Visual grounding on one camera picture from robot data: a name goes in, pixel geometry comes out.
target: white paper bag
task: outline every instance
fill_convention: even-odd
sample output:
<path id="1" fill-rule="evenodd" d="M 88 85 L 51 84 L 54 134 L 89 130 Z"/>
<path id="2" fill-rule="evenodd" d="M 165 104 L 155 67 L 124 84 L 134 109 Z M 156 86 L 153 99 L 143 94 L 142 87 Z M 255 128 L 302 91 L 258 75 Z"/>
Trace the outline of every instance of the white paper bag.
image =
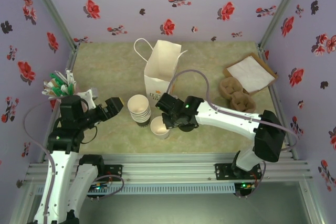
<path id="1" fill-rule="evenodd" d="M 135 49 L 135 44 L 144 40 L 152 48 L 152 54 L 148 60 L 143 58 Z M 154 48 L 143 38 L 134 42 L 135 52 L 147 62 L 144 70 L 146 94 L 150 106 L 155 106 L 161 95 L 167 91 L 168 85 L 176 73 L 179 57 L 187 52 L 181 52 L 181 45 L 165 40 L 158 40 Z"/>

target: stacked paper cups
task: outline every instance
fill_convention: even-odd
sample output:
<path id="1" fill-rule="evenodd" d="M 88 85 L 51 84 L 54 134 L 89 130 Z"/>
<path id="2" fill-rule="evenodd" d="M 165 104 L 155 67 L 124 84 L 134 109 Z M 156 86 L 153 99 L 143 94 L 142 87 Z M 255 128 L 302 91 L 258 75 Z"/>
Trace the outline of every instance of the stacked paper cups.
<path id="1" fill-rule="evenodd" d="M 151 121 L 151 109 L 147 97 L 136 94 L 128 100 L 127 107 L 138 126 L 148 126 Z"/>

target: purple wall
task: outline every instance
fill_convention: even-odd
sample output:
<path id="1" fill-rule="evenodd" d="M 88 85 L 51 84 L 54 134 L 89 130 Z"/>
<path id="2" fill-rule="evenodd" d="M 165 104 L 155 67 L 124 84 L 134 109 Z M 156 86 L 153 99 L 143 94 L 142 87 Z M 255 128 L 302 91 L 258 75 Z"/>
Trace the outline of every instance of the purple wall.
<path id="1" fill-rule="evenodd" d="M 40 154 L 24 132 L 23 116 L 47 101 L 41 94 L 43 80 L 54 70 L 64 71 L 71 50 L 41 0 L 0 0 L 0 6 L 0 23 L 4 23 L 0 29 L 0 223 L 7 224 L 20 193 L 17 181 L 25 178 L 29 163 L 37 162 Z M 48 40 L 47 33 L 57 44 Z M 44 140 L 50 116 L 47 102 L 27 117 L 27 130 L 36 140 Z"/>
<path id="2" fill-rule="evenodd" d="M 329 223 L 336 220 L 335 11 L 335 0 L 292 0 L 266 45 L 282 107 L 300 136 L 299 157 L 311 165 Z"/>
<path id="3" fill-rule="evenodd" d="M 216 37 L 217 41 L 260 42 L 281 0 L 92 0 L 94 3 L 89 4 L 88 0 L 52 1 L 76 39 L 112 42 L 145 37 L 149 41 L 210 41 Z M 218 15 L 218 10 L 229 2 L 233 6 L 229 4 L 223 9 L 224 15 L 222 11 Z M 168 19 L 175 26 L 166 23 Z"/>

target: table surface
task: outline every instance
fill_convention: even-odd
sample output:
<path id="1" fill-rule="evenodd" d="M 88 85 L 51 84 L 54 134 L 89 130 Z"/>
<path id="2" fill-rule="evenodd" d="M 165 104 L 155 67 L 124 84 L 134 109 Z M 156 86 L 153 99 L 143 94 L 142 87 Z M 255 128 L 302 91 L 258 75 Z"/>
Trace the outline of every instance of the table surface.
<path id="1" fill-rule="evenodd" d="M 254 42 L 180 42 L 184 53 L 178 63 L 178 72 L 197 69 L 210 82 L 210 98 L 213 103 L 227 107 L 229 102 L 218 92 L 220 80 L 224 78 L 225 66 L 251 52 L 257 53 Z M 138 52 L 145 58 L 151 54 L 146 43 L 137 44 Z M 110 97 L 121 97 L 125 101 L 122 111 L 110 120 L 98 125 L 94 141 L 81 145 L 82 154 L 135 154 L 135 153 L 231 153 L 249 146 L 252 141 L 231 131 L 214 126 L 201 125 L 185 133 L 173 129 L 170 136 L 161 140 L 154 136 L 150 127 L 141 128 L 132 120 L 127 101 L 135 94 L 145 95 L 143 70 L 146 62 L 133 49 L 133 43 L 90 43 L 81 44 L 73 68 L 73 75 L 80 91 L 91 87 L 98 89 L 96 104 Z M 174 95 L 184 100 L 188 95 L 205 98 L 206 84 L 196 73 L 186 73 L 175 83 Z M 274 111 L 268 89 L 253 95 L 257 104 L 255 113 Z M 161 112 L 152 108 L 152 119 Z M 93 138 L 95 129 L 85 131 L 84 142 Z"/>

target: paper bag handle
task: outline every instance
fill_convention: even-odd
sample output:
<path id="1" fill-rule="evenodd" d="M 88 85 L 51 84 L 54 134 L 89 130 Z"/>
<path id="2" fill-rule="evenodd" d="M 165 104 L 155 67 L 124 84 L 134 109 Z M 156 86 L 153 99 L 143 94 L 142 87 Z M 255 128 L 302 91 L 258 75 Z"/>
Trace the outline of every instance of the paper bag handle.
<path id="1" fill-rule="evenodd" d="M 144 38 L 140 38 L 140 39 L 146 41 L 147 44 L 152 48 L 151 44 L 149 44 L 149 42 L 148 42 L 146 39 L 144 39 Z M 135 44 L 136 44 L 136 43 L 138 42 L 138 40 L 140 40 L 140 39 L 137 39 L 137 40 L 134 42 L 134 45 L 133 45 L 134 51 L 135 51 L 135 52 L 136 52 L 136 53 L 137 53 L 137 54 L 138 54 L 144 61 L 148 62 L 145 58 L 142 57 L 141 54 L 138 53 L 138 51 L 137 51 L 136 48 L 135 48 Z"/>

